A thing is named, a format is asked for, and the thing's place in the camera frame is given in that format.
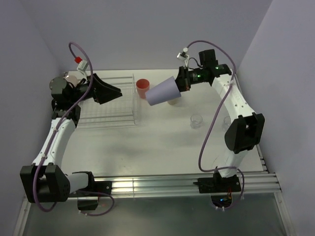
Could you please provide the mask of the pink ceramic mug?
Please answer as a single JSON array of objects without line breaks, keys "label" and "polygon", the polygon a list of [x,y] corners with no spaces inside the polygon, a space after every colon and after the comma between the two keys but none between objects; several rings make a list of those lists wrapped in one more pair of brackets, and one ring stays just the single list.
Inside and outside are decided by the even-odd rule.
[{"label": "pink ceramic mug", "polygon": [[79,79],[77,79],[76,76],[74,75],[69,75],[67,72],[64,74],[64,78],[65,80],[70,83],[71,85],[73,85],[74,87],[76,87],[78,85],[78,83],[80,82]]}]

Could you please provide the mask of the purple plastic cup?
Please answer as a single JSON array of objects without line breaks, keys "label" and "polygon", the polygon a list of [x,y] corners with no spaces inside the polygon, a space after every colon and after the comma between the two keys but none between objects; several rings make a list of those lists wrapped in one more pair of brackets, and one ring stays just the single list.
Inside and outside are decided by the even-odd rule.
[{"label": "purple plastic cup", "polygon": [[172,76],[149,89],[145,96],[149,105],[154,106],[181,97],[181,92],[178,89],[175,78]]}]

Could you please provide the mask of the beige plastic cup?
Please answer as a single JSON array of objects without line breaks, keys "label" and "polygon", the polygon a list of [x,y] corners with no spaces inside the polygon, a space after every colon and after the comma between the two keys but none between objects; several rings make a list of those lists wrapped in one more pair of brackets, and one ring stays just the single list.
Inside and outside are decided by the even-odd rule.
[{"label": "beige plastic cup", "polygon": [[172,105],[172,106],[173,106],[173,105],[177,104],[179,101],[180,101],[179,98],[175,98],[175,99],[171,99],[171,100],[167,101],[167,103],[168,103],[169,105]]}]

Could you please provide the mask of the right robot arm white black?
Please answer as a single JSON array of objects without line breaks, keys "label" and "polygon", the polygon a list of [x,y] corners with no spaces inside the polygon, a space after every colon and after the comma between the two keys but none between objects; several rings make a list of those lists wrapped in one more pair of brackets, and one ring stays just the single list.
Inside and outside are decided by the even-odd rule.
[{"label": "right robot arm white black", "polygon": [[231,124],[224,134],[226,152],[216,167],[220,175],[213,179],[214,188],[222,192],[230,186],[229,177],[237,173],[247,153],[259,144],[265,117],[249,106],[234,83],[233,70],[219,64],[213,49],[200,52],[199,59],[198,68],[179,67],[175,82],[180,92],[189,91],[195,84],[209,83],[221,98],[219,106],[228,111]]}]

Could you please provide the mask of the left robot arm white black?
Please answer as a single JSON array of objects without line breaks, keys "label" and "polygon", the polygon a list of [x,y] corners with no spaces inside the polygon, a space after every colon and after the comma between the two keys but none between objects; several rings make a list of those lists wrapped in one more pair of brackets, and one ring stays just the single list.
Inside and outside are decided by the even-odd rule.
[{"label": "left robot arm white black", "polygon": [[81,108],[77,101],[93,99],[104,104],[122,97],[121,89],[100,79],[97,74],[77,85],[65,77],[55,77],[49,84],[52,96],[52,120],[49,134],[38,156],[20,170],[27,199],[31,203],[64,202],[79,191],[91,196],[96,190],[92,172],[66,175],[60,168],[67,143],[79,123]]}]

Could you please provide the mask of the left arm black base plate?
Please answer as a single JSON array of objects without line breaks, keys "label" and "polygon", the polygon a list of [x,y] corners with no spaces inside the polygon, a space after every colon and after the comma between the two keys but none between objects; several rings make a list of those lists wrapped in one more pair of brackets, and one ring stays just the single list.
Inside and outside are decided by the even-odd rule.
[{"label": "left arm black base plate", "polygon": [[111,195],[112,181],[96,181],[93,187],[86,187],[71,193],[70,197],[102,197],[103,194]]}]

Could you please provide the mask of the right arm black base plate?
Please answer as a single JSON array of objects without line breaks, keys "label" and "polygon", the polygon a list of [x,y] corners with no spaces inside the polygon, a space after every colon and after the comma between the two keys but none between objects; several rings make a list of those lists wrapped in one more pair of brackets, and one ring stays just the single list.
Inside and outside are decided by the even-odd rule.
[{"label": "right arm black base plate", "polygon": [[221,177],[220,175],[215,175],[214,177],[201,177],[193,182],[193,184],[198,186],[200,194],[241,191],[240,181],[236,175],[232,177]]}]

